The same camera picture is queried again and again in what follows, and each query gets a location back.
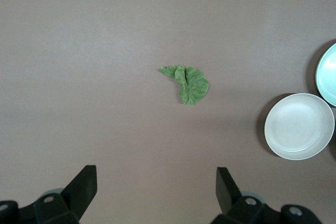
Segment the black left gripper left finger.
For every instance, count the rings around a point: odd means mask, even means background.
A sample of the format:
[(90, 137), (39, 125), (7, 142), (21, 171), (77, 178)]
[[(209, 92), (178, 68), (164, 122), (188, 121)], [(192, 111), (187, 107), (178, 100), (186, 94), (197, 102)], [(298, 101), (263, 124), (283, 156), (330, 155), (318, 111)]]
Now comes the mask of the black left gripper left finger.
[(87, 165), (65, 188), (47, 191), (28, 206), (1, 201), (1, 223), (79, 223), (97, 187), (97, 167)]

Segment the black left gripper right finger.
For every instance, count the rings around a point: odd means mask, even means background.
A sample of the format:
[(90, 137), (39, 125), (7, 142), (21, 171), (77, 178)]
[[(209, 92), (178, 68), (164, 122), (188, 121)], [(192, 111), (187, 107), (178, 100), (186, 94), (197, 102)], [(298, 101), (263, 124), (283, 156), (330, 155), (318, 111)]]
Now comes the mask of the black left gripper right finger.
[(257, 197), (242, 195), (226, 167), (217, 168), (216, 197), (222, 213), (212, 223), (321, 223), (306, 207), (289, 204), (275, 211)]

